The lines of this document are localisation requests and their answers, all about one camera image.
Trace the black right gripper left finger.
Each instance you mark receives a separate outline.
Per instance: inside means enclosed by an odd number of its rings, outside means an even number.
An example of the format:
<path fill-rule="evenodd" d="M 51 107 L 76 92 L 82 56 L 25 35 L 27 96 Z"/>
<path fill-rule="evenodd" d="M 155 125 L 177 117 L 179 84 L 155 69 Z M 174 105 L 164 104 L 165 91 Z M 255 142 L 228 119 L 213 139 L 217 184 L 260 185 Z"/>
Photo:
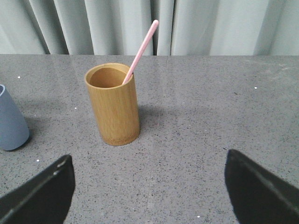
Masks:
<path fill-rule="evenodd" d="M 72 157 L 66 154 L 0 199 L 2 224 L 62 224 L 75 190 Z"/>

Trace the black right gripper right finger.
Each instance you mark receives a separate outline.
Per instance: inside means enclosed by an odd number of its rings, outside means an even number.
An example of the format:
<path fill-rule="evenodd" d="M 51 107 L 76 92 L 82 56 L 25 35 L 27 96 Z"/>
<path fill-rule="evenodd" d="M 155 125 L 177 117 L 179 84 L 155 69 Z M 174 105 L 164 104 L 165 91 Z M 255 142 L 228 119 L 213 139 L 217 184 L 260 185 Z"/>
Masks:
<path fill-rule="evenodd" d="M 249 157 L 230 149 L 225 184 L 241 224 L 297 224 L 299 190 Z"/>

